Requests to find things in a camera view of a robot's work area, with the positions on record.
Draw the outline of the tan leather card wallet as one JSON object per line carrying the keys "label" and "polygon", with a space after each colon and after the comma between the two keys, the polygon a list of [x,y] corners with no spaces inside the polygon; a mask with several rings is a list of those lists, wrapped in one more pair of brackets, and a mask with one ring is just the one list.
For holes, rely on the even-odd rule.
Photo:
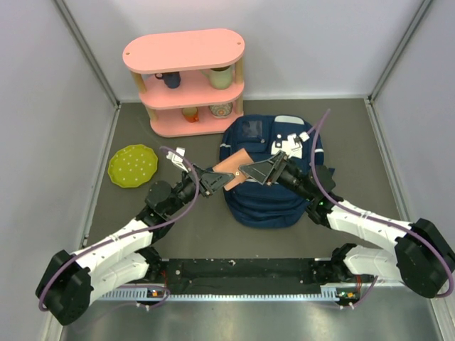
{"label": "tan leather card wallet", "polygon": [[253,163],[252,158],[246,150],[242,148],[227,157],[225,160],[219,162],[219,164],[213,167],[213,170],[216,173],[231,173],[234,175],[234,178],[229,183],[224,185],[224,190],[230,191],[237,185],[242,184],[247,180],[247,176],[242,173],[239,167],[251,163]]}

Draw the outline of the navy blue student backpack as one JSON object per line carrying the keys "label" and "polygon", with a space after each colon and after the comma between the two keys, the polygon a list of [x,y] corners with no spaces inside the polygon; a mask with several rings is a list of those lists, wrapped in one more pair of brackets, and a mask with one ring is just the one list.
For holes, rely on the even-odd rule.
{"label": "navy blue student backpack", "polygon": [[[301,117],[253,114],[236,119],[225,131],[220,145],[219,160],[245,149],[254,162],[271,158],[286,151],[289,135],[310,133],[301,150],[290,152],[291,159],[304,173],[311,170],[312,125]],[[296,224],[309,202],[278,183],[261,185],[252,179],[223,192],[233,217],[241,224],[254,228],[279,229]]]}

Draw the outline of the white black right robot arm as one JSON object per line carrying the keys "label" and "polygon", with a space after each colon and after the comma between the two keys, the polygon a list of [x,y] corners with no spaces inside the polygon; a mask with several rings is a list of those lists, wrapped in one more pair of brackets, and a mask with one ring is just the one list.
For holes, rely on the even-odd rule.
{"label": "white black right robot arm", "polygon": [[338,280],[368,274],[399,281],[425,298],[453,292],[454,250],[433,222],[399,221],[363,210],[333,193],[336,184],[327,167],[312,166],[303,172],[283,151],[239,169],[262,185],[280,184],[308,200],[306,211],[316,224],[374,244],[372,249],[343,247],[341,257],[331,264]]}

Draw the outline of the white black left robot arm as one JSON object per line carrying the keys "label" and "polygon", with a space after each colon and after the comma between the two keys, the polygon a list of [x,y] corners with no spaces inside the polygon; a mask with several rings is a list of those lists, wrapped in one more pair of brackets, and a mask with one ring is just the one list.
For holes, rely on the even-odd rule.
{"label": "white black left robot arm", "polygon": [[155,281],[161,273],[153,244],[194,206],[234,181],[236,169],[192,165],[181,181],[152,183],[145,207],[117,232],[85,249],[56,253],[36,289],[38,307],[61,325],[75,322],[98,298],[131,281]]}

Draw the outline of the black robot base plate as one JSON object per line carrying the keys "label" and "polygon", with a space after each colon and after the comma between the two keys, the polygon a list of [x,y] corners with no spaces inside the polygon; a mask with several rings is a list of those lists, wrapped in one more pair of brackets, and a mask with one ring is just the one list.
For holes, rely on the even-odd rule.
{"label": "black robot base plate", "polygon": [[173,295],[320,293],[330,283],[359,284],[341,263],[295,259],[169,259],[132,284],[165,285]]}

